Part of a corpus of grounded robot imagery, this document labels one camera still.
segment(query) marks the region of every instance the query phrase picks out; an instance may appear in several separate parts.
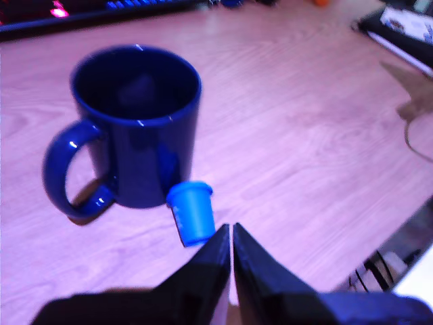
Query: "mug handle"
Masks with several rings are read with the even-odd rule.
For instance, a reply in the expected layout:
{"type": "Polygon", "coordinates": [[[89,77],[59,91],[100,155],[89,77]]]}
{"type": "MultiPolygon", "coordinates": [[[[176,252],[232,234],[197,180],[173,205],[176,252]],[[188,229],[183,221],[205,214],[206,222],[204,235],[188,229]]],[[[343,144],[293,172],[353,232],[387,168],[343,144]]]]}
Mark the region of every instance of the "mug handle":
{"type": "Polygon", "coordinates": [[[87,219],[101,213],[114,201],[110,189],[101,184],[84,203],[73,206],[66,195],[66,173],[74,155],[87,143],[100,139],[102,132],[89,120],[75,122],[48,147],[43,162],[43,184],[52,203],[73,219],[87,219]]]}

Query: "black object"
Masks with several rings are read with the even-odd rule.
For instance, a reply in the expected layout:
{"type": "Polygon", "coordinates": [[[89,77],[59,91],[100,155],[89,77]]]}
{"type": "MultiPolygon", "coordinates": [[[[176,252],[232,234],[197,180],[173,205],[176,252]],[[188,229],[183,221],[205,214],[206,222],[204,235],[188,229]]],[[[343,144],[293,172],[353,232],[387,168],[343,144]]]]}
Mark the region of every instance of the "black object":
{"type": "Polygon", "coordinates": [[[229,275],[229,225],[223,225],[187,264],[155,289],[52,301],[32,324],[209,324],[229,275]]]}
{"type": "MultiPolygon", "coordinates": [[[[243,324],[433,324],[430,309],[415,299],[384,292],[315,292],[238,223],[233,248],[243,324]]],[[[223,225],[154,290],[53,301],[33,324],[209,324],[229,272],[229,226],[223,225]]]]}
{"type": "Polygon", "coordinates": [[[420,61],[422,64],[433,68],[433,46],[422,41],[418,41],[417,39],[412,39],[411,37],[405,36],[384,26],[380,22],[383,12],[384,9],[381,9],[362,18],[358,22],[359,30],[366,35],[369,35],[369,33],[374,33],[380,36],[387,42],[395,45],[403,52],[420,61]]]}
{"type": "Polygon", "coordinates": [[[412,253],[410,253],[409,255],[407,255],[403,259],[403,262],[405,262],[406,265],[411,265],[419,257],[420,254],[421,254],[421,250],[417,249],[412,253]]]}
{"type": "Polygon", "coordinates": [[[391,284],[394,283],[394,278],[392,277],[391,271],[388,267],[388,264],[385,262],[384,257],[382,256],[382,254],[380,254],[379,251],[376,251],[376,255],[379,257],[380,261],[382,262],[382,264],[384,265],[386,274],[388,275],[388,277],[390,278],[391,284]]]}
{"type": "Polygon", "coordinates": [[[163,14],[206,2],[208,0],[0,0],[0,40],[163,14]]]}
{"type": "Polygon", "coordinates": [[[378,281],[378,284],[380,285],[380,288],[383,291],[387,291],[390,288],[387,281],[385,280],[383,275],[380,273],[380,270],[378,269],[378,267],[376,267],[376,265],[371,260],[369,260],[369,259],[366,260],[364,262],[364,267],[366,270],[370,270],[372,272],[372,274],[374,275],[374,278],[376,279],[376,281],[378,281]]]}
{"type": "Polygon", "coordinates": [[[362,279],[362,277],[359,275],[359,272],[358,272],[358,270],[356,269],[355,270],[355,274],[357,275],[357,278],[358,278],[358,281],[359,281],[359,283],[361,283],[361,286],[363,286],[363,288],[364,288],[364,290],[365,290],[365,292],[369,292],[369,290],[368,290],[368,288],[367,288],[367,286],[365,285],[365,283],[364,283],[364,281],[363,281],[363,279],[362,279]]]}
{"type": "Polygon", "coordinates": [[[258,3],[262,3],[263,5],[272,6],[277,3],[277,0],[256,0],[258,3]]]}

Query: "wood grain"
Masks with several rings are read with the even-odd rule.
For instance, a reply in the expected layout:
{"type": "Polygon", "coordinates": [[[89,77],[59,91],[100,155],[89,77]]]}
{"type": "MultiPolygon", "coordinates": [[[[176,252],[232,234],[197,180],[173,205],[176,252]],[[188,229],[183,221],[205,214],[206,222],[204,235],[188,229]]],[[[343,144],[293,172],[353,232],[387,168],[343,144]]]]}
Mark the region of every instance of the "wood grain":
{"type": "MultiPolygon", "coordinates": [[[[2,323],[77,292],[151,288],[197,250],[166,207],[114,205],[80,227],[44,193],[44,151],[77,118],[69,74],[114,44],[167,48],[198,69],[193,178],[213,186],[217,226],[242,223],[317,290],[341,283],[433,193],[432,165],[406,147],[396,113],[409,95],[380,62],[411,68],[349,28],[377,6],[248,3],[0,44],[2,323]]],[[[426,154],[428,119],[411,127],[426,154]]],[[[68,176],[71,197],[93,178],[85,150],[68,176]]]]}

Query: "blue mug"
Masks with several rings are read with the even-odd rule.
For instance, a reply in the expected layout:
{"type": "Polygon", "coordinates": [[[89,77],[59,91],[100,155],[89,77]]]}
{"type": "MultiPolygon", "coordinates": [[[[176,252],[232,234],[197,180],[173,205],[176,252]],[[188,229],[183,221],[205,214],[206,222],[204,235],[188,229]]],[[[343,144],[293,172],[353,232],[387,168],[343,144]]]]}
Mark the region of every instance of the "blue mug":
{"type": "Polygon", "coordinates": [[[85,58],[70,83],[81,119],[60,132],[45,155],[43,183],[52,203],[78,220],[113,202],[138,209],[164,204],[191,173],[202,89],[194,67],[162,49],[113,47],[85,58]],[[84,145],[100,182],[73,205],[66,174],[84,145]]]}

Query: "orange object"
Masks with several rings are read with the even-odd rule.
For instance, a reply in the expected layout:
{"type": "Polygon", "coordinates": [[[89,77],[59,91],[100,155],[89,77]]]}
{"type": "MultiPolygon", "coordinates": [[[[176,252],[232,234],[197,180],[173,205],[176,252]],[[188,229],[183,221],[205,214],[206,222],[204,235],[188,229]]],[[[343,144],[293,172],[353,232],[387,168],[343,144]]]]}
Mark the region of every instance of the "orange object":
{"type": "Polygon", "coordinates": [[[324,6],[329,4],[329,0],[314,0],[316,5],[324,6]]]}

